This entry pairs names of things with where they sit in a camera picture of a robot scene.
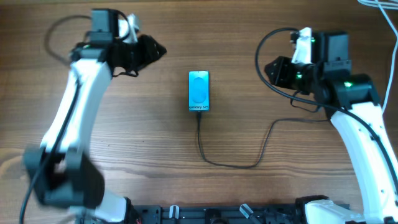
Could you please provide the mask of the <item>blue screen smartphone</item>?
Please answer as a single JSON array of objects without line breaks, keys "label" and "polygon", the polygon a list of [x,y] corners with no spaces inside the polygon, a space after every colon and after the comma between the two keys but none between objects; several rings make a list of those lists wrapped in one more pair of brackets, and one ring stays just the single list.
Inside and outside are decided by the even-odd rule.
[{"label": "blue screen smartphone", "polygon": [[188,109],[190,111],[210,109],[210,74],[206,70],[188,73]]}]

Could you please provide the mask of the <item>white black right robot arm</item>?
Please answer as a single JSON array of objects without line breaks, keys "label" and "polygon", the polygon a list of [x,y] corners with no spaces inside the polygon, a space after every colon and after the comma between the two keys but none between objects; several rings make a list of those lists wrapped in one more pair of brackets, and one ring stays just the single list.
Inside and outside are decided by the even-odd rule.
[{"label": "white black right robot arm", "polygon": [[354,212],[319,195],[296,201],[303,223],[396,223],[397,159],[389,142],[377,90],[368,75],[354,75],[345,32],[290,29],[292,57],[277,57],[259,78],[292,101],[323,108],[348,151],[363,200]]}]

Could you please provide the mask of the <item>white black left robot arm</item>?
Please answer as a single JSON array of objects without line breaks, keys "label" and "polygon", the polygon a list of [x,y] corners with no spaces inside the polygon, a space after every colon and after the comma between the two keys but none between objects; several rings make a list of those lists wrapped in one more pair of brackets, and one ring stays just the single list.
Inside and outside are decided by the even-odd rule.
[{"label": "white black left robot arm", "polygon": [[114,78],[114,69],[121,67],[123,75],[137,77],[139,70],[166,52],[149,35],[141,35],[133,42],[116,39],[76,45],[55,119],[40,146],[27,148],[23,155],[30,184],[21,206],[21,223],[31,194],[42,206],[71,209],[94,221],[140,221],[129,198],[105,189],[102,173],[90,160],[91,133],[101,99]]}]

